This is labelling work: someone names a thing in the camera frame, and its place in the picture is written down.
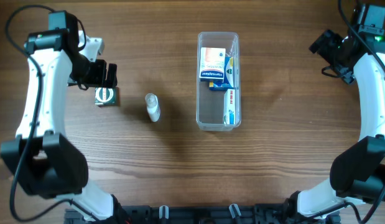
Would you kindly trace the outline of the white blue Hansaplast box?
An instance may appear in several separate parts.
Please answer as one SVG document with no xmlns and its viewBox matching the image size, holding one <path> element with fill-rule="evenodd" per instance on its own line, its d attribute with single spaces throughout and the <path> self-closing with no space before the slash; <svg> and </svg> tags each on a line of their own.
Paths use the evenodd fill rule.
<svg viewBox="0 0 385 224">
<path fill-rule="evenodd" d="M 222 82 L 225 77 L 226 49 L 202 47 L 200 49 L 199 73 L 201 82 Z"/>
</svg>

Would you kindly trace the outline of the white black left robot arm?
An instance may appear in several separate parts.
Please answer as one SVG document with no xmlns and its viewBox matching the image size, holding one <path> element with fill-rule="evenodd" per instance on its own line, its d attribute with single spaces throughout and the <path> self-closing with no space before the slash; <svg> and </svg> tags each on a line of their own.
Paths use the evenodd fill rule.
<svg viewBox="0 0 385 224">
<path fill-rule="evenodd" d="M 28 195 L 67 204 L 88 223 L 131 223 L 116 197 L 89 179 L 85 156 L 65 134 L 65 101 L 69 86 L 114 88 L 117 66 L 99 59 L 104 43 L 89 38 L 81 20 L 67 11 L 49 9 L 48 29 L 29 34 L 18 47 L 29 64 L 29 84 L 22 121 L 0 156 L 13 174 L 9 207 L 17 187 Z"/>
</svg>

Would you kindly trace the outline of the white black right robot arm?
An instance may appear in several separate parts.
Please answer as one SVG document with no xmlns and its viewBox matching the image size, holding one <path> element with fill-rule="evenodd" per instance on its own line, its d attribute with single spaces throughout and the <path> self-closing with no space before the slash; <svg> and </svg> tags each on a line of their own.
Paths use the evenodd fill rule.
<svg viewBox="0 0 385 224">
<path fill-rule="evenodd" d="M 385 202 L 385 6 L 356 2 L 345 17 L 345 37 L 326 30 L 310 51 L 327 61 L 325 76 L 356 83 L 358 142 L 332 163 L 326 180 L 287 198 L 279 210 L 284 223 L 331 223 L 344 208 L 369 205 L 358 223 L 367 223 Z"/>
</svg>

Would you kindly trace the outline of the blue yellow medicine box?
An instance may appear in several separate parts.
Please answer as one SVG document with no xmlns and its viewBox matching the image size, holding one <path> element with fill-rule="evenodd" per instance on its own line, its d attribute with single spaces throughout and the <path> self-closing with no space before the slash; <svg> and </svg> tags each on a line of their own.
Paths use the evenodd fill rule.
<svg viewBox="0 0 385 224">
<path fill-rule="evenodd" d="M 234 88 L 234 62 L 233 57 L 225 57 L 225 71 L 223 82 L 210 82 L 209 89 L 223 91 Z"/>
</svg>

